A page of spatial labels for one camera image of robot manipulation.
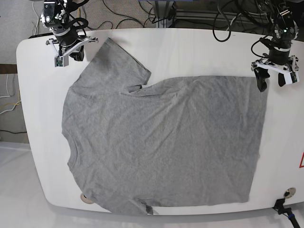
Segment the white table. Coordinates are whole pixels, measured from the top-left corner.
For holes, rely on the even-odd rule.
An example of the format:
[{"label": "white table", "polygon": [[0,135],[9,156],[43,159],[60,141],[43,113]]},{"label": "white table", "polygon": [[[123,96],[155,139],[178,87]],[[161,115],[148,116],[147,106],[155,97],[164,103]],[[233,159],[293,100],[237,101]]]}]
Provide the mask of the white table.
[{"label": "white table", "polygon": [[[1,228],[291,228],[273,209],[200,216],[122,216],[60,208],[44,197],[28,144],[0,142]],[[292,206],[300,226],[304,204]]]},{"label": "white table", "polygon": [[[218,32],[219,37],[226,32]],[[119,29],[88,32],[99,43],[85,46],[83,62],[70,60],[67,67],[54,67],[48,37],[22,41],[17,49],[19,85],[25,123],[39,179],[47,200],[56,206],[104,211],[81,201],[81,191],[69,171],[70,148],[61,134],[64,100],[68,88],[111,37],[152,72],[148,86],[179,76],[254,76],[256,57],[251,45],[261,36],[233,32],[229,41],[218,43],[210,30]],[[263,45],[257,53],[267,52]],[[299,75],[304,81],[304,43],[294,41],[292,55],[299,57]],[[260,159],[249,202],[199,207],[154,207],[155,214],[189,215],[269,208],[290,187],[296,194],[287,204],[304,201],[304,83],[279,87],[277,74],[270,73]]]}]

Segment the metal frame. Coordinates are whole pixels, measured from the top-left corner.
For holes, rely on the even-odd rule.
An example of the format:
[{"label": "metal frame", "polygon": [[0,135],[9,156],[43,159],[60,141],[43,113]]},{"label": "metal frame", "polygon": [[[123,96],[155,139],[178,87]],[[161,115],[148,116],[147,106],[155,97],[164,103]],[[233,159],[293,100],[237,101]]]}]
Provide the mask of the metal frame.
[{"label": "metal frame", "polygon": [[[157,28],[168,28],[173,20],[175,19],[187,19],[187,20],[214,20],[216,14],[218,13],[217,11],[208,11],[208,10],[184,10],[184,9],[175,9],[175,4],[174,1],[167,1],[167,0],[155,0],[151,1],[151,4],[154,9],[156,21],[159,21],[156,23]],[[169,16],[169,12],[171,9],[176,10],[176,16],[172,18],[171,20],[162,20],[164,18],[167,18]],[[230,12],[225,12],[227,18],[231,21],[237,13],[230,13]],[[262,20],[260,16],[258,15],[252,15],[252,17],[262,23]],[[225,21],[224,17],[219,14],[218,15],[218,21]],[[236,19],[236,21],[241,21],[244,24],[252,24],[251,21],[249,21],[247,18],[244,16],[240,15]]]}]

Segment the gray t-shirt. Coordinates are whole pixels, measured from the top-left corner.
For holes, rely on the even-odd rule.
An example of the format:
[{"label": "gray t-shirt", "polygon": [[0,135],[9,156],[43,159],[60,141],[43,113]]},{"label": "gray t-shirt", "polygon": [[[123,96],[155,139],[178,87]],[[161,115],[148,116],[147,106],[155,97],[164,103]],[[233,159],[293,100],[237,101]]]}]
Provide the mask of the gray t-shirt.
[{"label": "gray t-shirt", "polygon": [[70,87],[62,133],[86,197],[121,214],[247,202],[267,91],[255,78],[150,72],[108,39]]}]

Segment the sticker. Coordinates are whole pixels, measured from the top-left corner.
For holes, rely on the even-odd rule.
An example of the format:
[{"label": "sticker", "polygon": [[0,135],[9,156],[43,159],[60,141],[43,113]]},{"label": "sticker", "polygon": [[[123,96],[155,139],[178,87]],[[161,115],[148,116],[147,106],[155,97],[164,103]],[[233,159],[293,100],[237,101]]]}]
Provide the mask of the sticker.
[{"label": "sticker", "polygon": [[301,163],[300,163],[300,168],[303,168],[303,167],[304,167],[304,153],[303,153]]}]

